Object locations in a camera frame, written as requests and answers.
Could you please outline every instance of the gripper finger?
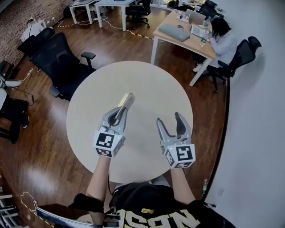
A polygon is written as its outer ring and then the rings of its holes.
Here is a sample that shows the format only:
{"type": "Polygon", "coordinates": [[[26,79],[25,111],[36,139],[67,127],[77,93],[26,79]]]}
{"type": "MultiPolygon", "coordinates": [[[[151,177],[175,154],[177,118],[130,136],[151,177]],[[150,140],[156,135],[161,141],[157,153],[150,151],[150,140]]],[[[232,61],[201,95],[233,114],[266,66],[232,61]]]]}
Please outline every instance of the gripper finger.
{"type": "Polygon", "coordinates": [[[177,121],[176,132],[177,139],[191,138],[191,127],[186,119],[178,112],[175,112],[175,119],[177,121]]]}

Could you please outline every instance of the person's arm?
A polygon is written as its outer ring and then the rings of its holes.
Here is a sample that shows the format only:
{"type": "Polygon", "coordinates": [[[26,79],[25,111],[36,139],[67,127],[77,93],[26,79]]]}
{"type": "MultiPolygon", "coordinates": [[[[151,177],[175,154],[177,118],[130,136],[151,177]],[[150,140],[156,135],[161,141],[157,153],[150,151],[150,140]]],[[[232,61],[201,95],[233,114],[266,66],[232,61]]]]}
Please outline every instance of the person's arm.
{"type": "Polygon", "coordinates": [[[183,169],[171,169],[174,198],[183,204],[189,204],[195,197],[188,185],[183,169]]]}
{"type": "Polygon", "coordinates": [[[88,185],[86,195],[105,201],[106,190],[108,185],[108,174],[111,158],[100,156],[93,176],[88,185]]]}
{"type": "Polygon", "coordinates": [[[210,43],[214,49],[214,51],[221,55],[221,54],[225,54],[228,51],[228,48],[231,46],[232,44],[232,39],[231,37],[228,37],[227,39],[225,39],[224,42],[218,44],[217,41],[215,40],[214,37],[210,38],[210,43]]]}

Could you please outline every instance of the hand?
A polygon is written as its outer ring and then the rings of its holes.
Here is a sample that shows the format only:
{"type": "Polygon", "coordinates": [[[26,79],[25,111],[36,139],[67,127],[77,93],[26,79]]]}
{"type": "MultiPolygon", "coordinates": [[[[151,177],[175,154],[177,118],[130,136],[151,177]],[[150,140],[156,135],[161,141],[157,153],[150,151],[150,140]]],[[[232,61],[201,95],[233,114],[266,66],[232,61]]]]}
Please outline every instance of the hand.
{"type": "Polygon", "coordinates": [[[213,38],[213,33],[210,31],[209,32],[209,39],[213,38]]]}

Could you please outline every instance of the white shirt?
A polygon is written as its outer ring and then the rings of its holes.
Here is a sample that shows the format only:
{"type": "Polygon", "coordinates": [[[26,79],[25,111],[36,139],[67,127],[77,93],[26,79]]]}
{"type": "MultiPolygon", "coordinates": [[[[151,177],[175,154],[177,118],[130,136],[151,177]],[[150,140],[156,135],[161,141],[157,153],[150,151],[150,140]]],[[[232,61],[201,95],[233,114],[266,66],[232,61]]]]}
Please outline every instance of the white shirt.
{"type": "Polygon", "coordinates": [[[218,60],[229,64],[236,53],[236,37],[230,32],[227,32],[225,35],[219,37],[217,40],[213,37],[210,38],[210,42],[216,53],[216,58],[210,62],[210,65],[214,67],[221,67],[218,64],[218,60]]]}
{"type": "Polygon", "coordinates": [[[0,109],[2,108],[4,101],[6,99],[7,93],[4,89],[0,89],[0,109]]]}

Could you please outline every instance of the chair armrest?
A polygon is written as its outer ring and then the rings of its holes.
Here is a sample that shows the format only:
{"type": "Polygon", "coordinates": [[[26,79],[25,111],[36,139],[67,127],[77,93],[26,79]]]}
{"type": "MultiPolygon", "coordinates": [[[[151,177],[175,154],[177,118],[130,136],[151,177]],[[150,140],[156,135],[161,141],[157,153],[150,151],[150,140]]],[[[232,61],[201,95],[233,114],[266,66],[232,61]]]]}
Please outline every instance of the chair armrest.
{"type": "Polygon", "coordinates": [[[95,54],[94,53],[92,53],[92,52],[83,52],[82,54],[81,54],[81,57],[84,57],[84,58],[86,58],[86,59],[94,59],[95,58],[95,54]]]}
{"type": "Polygon", "coordinates": [[[51,85],[49,88],[49,92],[55,97],[57,98],[61,93],[59,92],[59,90],[54,86],[51,85]]]}
{"type": "Polygon", "coordinates": [[[225,68],[225,69],[227,69],[227,70],[232,71],[232,69],[230,68],[230,66],[229,66],[228,64],[225,64],[224,62],[222,62],[222,61],[220,61],[220,60],[218,60],[218,64],[219,64],[221,67],[223,67],[223,68],[225,68]]]}

